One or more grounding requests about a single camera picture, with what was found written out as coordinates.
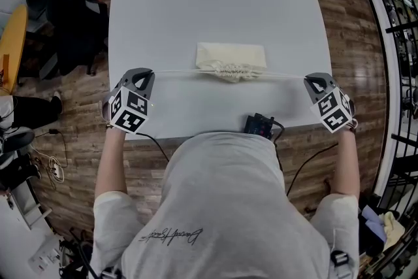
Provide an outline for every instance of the yellow chair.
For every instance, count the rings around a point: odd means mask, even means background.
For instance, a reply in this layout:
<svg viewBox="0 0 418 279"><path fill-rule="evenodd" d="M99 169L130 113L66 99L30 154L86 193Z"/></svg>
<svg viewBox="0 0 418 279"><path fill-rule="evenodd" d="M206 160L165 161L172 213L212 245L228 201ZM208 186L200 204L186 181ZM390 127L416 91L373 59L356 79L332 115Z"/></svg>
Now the yellow chair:
<svg viewBox="0 0 418 279"><path fill-rule="evenodd" d="M3 84L0 95L10 95L18 78L20 60L25 44L27 8L19 5L8 19L0 40L0 59L3 63Z"/></svg>

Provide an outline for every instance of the black chair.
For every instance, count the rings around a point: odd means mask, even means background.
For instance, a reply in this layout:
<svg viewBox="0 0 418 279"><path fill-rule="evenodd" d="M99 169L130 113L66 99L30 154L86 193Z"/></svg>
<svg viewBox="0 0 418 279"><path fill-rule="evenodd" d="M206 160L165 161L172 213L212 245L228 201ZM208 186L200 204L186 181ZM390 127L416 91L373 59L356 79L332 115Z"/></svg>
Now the black chair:
<svg viewBox="0 0 418 279"><path fill-rule="evenodd" d="M41 78L51 78L59 69L62 75L78 65L91 70L95 56L107 47L109 17L107 5L98 0L26 0L27 6L39 16L43 12L54 26L56 50L40 70Z"/></svg>

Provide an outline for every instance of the gray t-shirt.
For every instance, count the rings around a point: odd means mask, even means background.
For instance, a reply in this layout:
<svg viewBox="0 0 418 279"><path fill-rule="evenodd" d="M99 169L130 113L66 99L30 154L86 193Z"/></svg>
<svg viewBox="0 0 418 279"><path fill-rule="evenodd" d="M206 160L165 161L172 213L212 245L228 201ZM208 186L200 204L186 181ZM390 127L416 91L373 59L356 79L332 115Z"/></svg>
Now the gray t-shirt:
<svg viewBox="0 0 418 279"><path fill-rule="evenodd" d="M132 199L100 195L91 264L131 278L335 278L332 250L359 266L354 196L329 195L308 222L287 200L274 145L256 135L207 133L184 142L145 226Z"/></svg>

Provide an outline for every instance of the white table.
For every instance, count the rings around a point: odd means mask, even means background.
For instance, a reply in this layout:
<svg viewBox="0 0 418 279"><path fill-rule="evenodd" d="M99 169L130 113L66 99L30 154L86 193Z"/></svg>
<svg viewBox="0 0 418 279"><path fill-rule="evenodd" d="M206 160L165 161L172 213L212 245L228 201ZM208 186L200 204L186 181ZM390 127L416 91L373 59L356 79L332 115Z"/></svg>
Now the white table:
<svg viewBox="0 0 418 279"><path fill-rule="evenodd" d="M317 0L112 0L110 86L135 67L194 69L198 42L263 45L270 72L331 73ZM151 100L139 131L158 139L241 131L256 112L285 127L318 123L302 79L231 84L207 74L157 74Z"/></svg>

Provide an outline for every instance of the wooden floor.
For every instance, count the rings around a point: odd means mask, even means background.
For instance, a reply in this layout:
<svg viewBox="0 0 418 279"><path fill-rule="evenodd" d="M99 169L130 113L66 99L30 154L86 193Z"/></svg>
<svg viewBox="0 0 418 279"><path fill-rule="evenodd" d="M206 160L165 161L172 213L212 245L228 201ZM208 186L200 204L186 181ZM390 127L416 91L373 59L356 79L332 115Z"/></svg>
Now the wooden floor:
<svg viewBox="0 0 418 279"><path fill-rule="evenodd" d="M363 190L371 189L381 155L386 104L383 56L376 25L368 0L319 0L319 4L327 30L333 76L357 107L361 184ZM45 98L51 97L56 89L62 94L61 119L38 129L37 133L56 128L64 134L69 159L65 182L57 184L55 190L43 171L42 180L34 180L33 187L41 204L52 208L50 223L64 236L68 236L70 227L91 231L94 223L95 175L105 139L100 101L109 89L106 55L101 55L96 64L95 77L85 75L85 68L81 67L49 82L28 78L16 90L16 95ZM304 160L335 140L321 126L286 129L278 152L287 187ZM162 140L161 144L171 156L183 141ZM64 162L64 146L60 142L59 135L46 135L36 139L33 145ZM326 194L323 181L332 176L335 163L336 148L315 158L299 175L290 199L302 213L305 208L315 208ZM124 165L128 192L147 222L159 206L166 162L151 141L129 141L125 143Z"/></svg>

